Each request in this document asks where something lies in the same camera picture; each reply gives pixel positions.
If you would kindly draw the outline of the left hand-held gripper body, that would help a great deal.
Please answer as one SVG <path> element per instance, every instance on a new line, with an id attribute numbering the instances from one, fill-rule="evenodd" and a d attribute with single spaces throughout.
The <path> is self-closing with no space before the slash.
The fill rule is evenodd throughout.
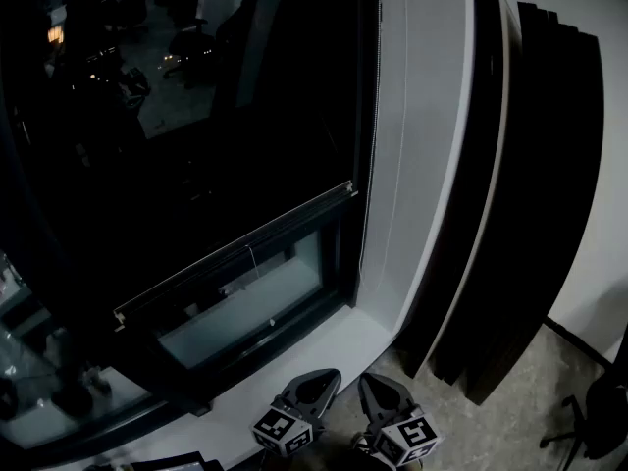
<path id="1" fill-rule="evenodd" d="M 323 430 L 325 406 L 304 403 L 297 398 L 277 395 L 267 410 L 252 424 L 252 436 L 266 450 L 291 457 L 312 444 Z"/>

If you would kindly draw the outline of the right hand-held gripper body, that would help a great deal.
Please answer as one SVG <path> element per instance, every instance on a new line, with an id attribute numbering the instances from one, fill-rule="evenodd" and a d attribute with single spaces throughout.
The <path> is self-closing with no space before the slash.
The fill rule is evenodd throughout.
<path id="1" fill-rule="evenodd" d="M 372 449 L 392 467 L 402 467 L 426 457 L 442 441 L 434 417 L 414 405 L 399 422 L 382 427 Z"/>

